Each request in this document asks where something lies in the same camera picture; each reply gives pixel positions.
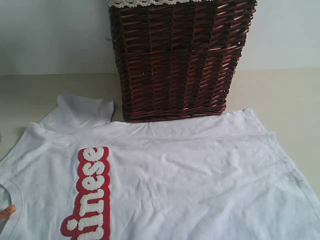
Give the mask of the orange neck label tag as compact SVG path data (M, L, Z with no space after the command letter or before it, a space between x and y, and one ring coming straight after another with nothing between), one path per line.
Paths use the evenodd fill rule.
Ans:
M7 219L9 218L14 212L16 211L15 205L10 205L7 208L0 211L0 219Z

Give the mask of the white t-shirt red lettering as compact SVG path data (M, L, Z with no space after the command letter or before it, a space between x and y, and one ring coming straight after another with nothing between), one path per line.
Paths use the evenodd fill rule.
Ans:
M70 93L0 162L3 240L317 240L320 202L251 109L127 123Z

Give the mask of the dark red wicker basket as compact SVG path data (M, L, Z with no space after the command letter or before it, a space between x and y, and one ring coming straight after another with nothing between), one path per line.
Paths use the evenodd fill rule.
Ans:
M108 7L124 120L222 114L257 4Z

